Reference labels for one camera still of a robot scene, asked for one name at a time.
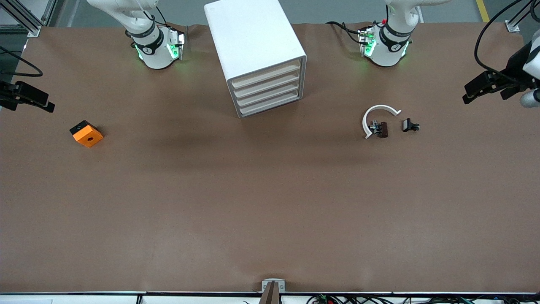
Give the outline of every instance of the orange square block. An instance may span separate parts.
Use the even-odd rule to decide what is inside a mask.
[[[96,129],[96,127],[91,125],[86,120],[83,120],[80,124],[71,128],[70,132],[78,143],[88,148],[103,139],[103,135]]]

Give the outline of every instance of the white curved plastic piece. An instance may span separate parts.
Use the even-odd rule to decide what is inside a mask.
[[[371,130],[369,129],[368,122],[367,122],[368,114],[369,114],[369,112],[371,112],[373,110],[386,110],[386,111],[392,113],[394,116],[397,116],[399,113],[401,113],[401,110],[396,111],[394,108],[390,107],[389,105],[385,105],[385,104],[378,104],[378,105],[374,105],[373,107],[369,108],[366,111],[366,113],[364,114],[364,118],[362,119],[362,127],[364,128],[364,132],[366,132],[366,139],[368,139],[373,134],[373,132],[371,132]]]

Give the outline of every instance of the green led light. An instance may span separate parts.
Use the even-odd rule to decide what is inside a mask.
[[[405,56],[405,53],[407,52],[407,47],[409,46],[409,42],[407,42],[405,44],[405,46],[403,47],[403,53],[401,53],[401,57]]]
[[[143,56],[142,56],[141,53],[140,53],[139,47],[138,47],[137,45],[135,45],[135,49],[137,50],[137,53],[139,54],[139,59],[140,59],[140,60],[144,60],[144,59],[143,59]]]
[[[368,45],[366,46],[366,51],[364,52],[366,56],[371,56],[373,54],[373,49],[375,48],[376,45],[377,45],[377,41],[375,41],[374,39],[371,40],[370,43],[368,43]]]
[[[171,53],[171,57],[173,59],[178,58],[178,56],[179,56],[178,55],[178,48],[175,47],[174,45],[170,45],[170,44],[167,44],[167,46],[168,46],[169,53]]]

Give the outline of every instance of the gray floor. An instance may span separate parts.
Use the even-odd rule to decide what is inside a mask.
[[[207,24],[203,6],[214,0],[161,0],[159,7],[168,22],[192,25]],[[325,23],[339,21],[355,23],[381,20],[385,17],[382,0],[280,0],[291,23]],[[510,0],[485,1],[490,17],[505,7]],[[500,20],[510,19],[523,5],[516,5]],[[481,22],[482,18],[475,0],[453,0],[438,6],[422,7],[425,22]],[[106,13],[95,9],[86,0],[60,0],[55,17],[51,21],[56,27],[119,27],[120,24]],[[529,41],[539,24],[527,17],[521,24],[521,34]],[[22,50],[25,35],[0,35],[1,45],[11,50]],[[0,55],[2,70],[13,71],[16,60],[9,55]],[[3,80],[11,78],[1,76]]]
[[[521,3],[518,3],[514,5],[512,8],[510,8],[507,12],[503,13],[497,21],[504,21],[509,20],[516,15],[519,10],[528,3],[529,1],[522,1]],[[490,18],[492,18],[494,15],[496,15],[500,10],[502,10],[505,6],[510,4],[511,1],[486,1],[486,9],[488,11],[488,15]],[[523,39],[525,42],[529,42],[531,40],[532,34],[534,34],[538,29],[540,28],[540,24],[538,24],[536,21],[534,21],[531,16],[527,16],[523,21],[519,23],[519,29],[520,34],[523,36]]]
[[[161,0],[159,7],[168,22],[207,24],[203,6],[214,0]],[[385,17],[382,0],[281,0],[291,23],[346,23],[381,20]],[[422,8],[426,22],[481,22],[475,0],[455,0]],[[85,0],[66,0],[56,21],[58,27],[118,27],[109,15],[93,8]]]
[[[26,34],[0,34],[0,44],[10,51],[22,51],[26,43]],[[14,72],[18,59],[9,54],[0,55],[0,68],[2,71]],[[12,76],[0,74],[0,80],[10,82]]]

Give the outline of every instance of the small black clip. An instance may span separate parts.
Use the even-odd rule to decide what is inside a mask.
[[[388,124],[386,123],[386,121],[378,124],[377,121],[374,120],[369,126],[369,129],[372,131],[373,134],[376,134],[380,138],[388,137]]]
[[[403,121],[403,132],[408,132],[409,130],[418,131],[420,130],[420,124],[412,123],[410,118]]]
[[[49,113],[55,110],[55,104],[49,102],[49,94],[44,91],[22,81],[15,84],[0,81],[0,106],[15,111],[19,104],[33,105]]]

